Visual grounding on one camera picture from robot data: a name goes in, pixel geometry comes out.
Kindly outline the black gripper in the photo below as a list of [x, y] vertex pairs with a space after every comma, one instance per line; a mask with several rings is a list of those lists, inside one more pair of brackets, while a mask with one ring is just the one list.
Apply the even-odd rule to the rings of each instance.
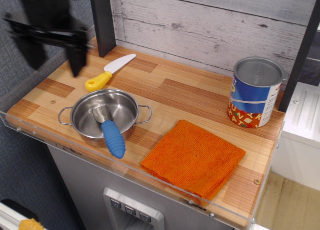
[[70, 12], [70, 0], [20, 0], [23, 10], [8, 12], [11, 36], [30, 67], [46, 61], [43, 45], [66, 49], [74, 77], [87, 63], [87, 27]]

